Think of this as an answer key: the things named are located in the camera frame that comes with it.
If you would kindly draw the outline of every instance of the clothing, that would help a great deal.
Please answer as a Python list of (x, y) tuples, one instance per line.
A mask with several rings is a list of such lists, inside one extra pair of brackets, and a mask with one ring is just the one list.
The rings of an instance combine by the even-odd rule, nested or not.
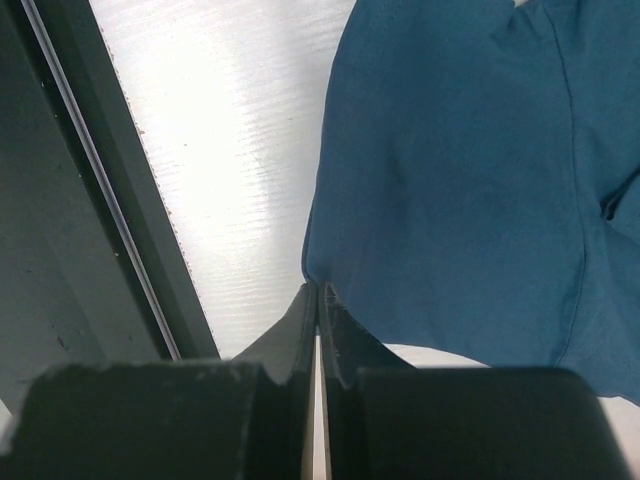
[(640, 404), (640, 2), (359, 0), (303, 257), (383, 342)]

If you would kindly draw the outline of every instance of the dark metal edge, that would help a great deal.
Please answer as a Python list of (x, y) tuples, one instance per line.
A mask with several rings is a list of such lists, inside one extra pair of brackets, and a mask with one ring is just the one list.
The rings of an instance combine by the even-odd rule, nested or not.
[(157, 300), (175, 341), (173, 358), (220, 358), (88, 0), (23, 4), (38, 13), (57, 55), (119, 206), (121, 226), (130, 233), (134, 249), (128, 253), (134, 263), (139, 256), (144, 268), (138, 277), (141, 283), (148, 280), (147, 298)]

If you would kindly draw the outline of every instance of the blue fabric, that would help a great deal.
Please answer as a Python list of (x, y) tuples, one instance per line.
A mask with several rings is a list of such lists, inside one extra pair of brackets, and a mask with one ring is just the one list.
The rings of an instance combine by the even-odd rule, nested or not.
[(303, 269), (384, 342), (640, 403), (640, 2), (358, 0)]

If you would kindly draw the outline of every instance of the white surface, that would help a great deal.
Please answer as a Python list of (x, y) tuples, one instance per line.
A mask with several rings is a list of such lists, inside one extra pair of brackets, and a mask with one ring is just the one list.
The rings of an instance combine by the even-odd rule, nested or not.
[[(302, 282), (324, 95), (353, 0), (91, 4), (216, 343), (233, 356)], [(471, 362), (392, 347), (416, 365)], [(640, 409), (604, 405), (640, 478)]]

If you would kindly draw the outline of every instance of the seam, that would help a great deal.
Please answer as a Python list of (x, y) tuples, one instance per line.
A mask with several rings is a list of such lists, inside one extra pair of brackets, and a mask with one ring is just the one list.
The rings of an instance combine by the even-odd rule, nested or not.
[(567, 334), (567, 339), (565, 341), (564, 347), (562, 348), (562, 351), (560, 352), (560, 355), (558, 356), (558, 360), (555, 361), (554, 365), (558, 366), (562, 360), (564, 359), (564, 357), (567, 354), (567, 351), (569, 350), (569, 346), (571, 344), (571, 338), (573, 336), (573, 329), (576, 323), (576, 319), (578, 316), (578, 309), (580, 307), (581, 304), (581, 299), (582, 299), (582, 292), (584, 290), (584, 278), (585, 278), (585, 272), (586, 272), (586, 267), (587, 267), (587, 245), (586, 245), (586, 234), (585, 234), (585, 226), (584, 226), (584, 219), (582, 218), (581, 212), (580, 212), (580, 204), (579, 204), (579, 199), (578, 199), (578, 176), (577, 176), (577, 162), (576, 162), (576, 149), (575, 149), (575, 139), (576, 139), (576, 122), (575, 122), (575, 110), (574, 110), (574, 100), (573, 100), (573, 93), (571, 91), (571, 86), (569, 84), (569, 75), (567, 74), (567, 66), (566, 66), (566, 62), (564, 59), (564, 56), (562, 54), (562, 48), (560, 47), (560, 41), (558, 39), (558, 30), (556, 28), (555, 23), (553, 22), (553, 20), (551, 19), (551, 15), (549, 15), (549, 12), (547, 10), (547, 7), (544, 3), (542, 3), (542, 8), (544, 10), (544, 14), (547, 17), (547, 19), (549, 20), (549, 23), (551, 25), (551, 30), (553, 31), (553, 37), (554, 37), (554, 41), (556, 44), (556, 49), (558, 51), (558, 56), (560, 58), (560, 65), (562, 68), (562, 77), (564, 79), (564, 84), (565, 87), (567, 89), (567, 95), (569, 98), (569, 112), (571, 114), (571, 170), (573, 173), (573, 191), (574, 191), (574, 198), (576, 201), (576, 212), (578, 214), (578, 220), (579, 220), (579, 224), (580, 224), (580, 233), (582, 234), (582, 268), (580, 271), (580, 280), (579, 280), (579, 284), (578, 284), (578, 295), (576, 297), (576, 303), (573, 307), (573, 313), (571, 315), (571, 322), (569, 324), (569, 332)]

